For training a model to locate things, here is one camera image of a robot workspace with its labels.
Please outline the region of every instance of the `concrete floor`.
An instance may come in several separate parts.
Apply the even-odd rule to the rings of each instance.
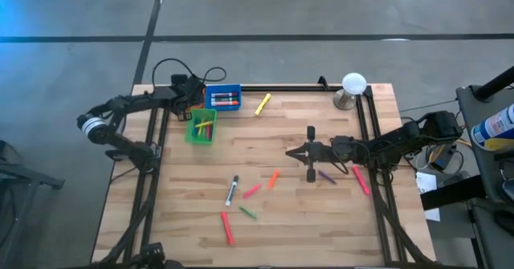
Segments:
[[[142,36],[154,1],[0,0],[0,39]],[[155,35],[511,33],[513,11],[514,0],[162,0]],[[66,178],[61,191],[40,190],[23,233],[19,268],[89,261],[112,162],[75,119],[130,91],[142,47],[0,43],[0,139],[18,149],[26,166]],[[512,55],[513,39],[154,43],[142,79],[149,83],[150,69],[165,57],[186,61],[198,74],[223,66],[230,83],[312,83],[319,75],[339,82],[358,71],[370,83],[393,83],[398,105],[406,109],[454,99],[457,87],[481,84],[511,67]],[[167,65],[160,68],[159,83],[182,72]],[[452,103],[405,115],[434,109],[459,110]],[[464,168],[476,173],[469,153],[466,159]],[[442,224],[430,224],[438,259],[473,263],[466,242],[447,237],[462,217],[459,208],[448,212]]]

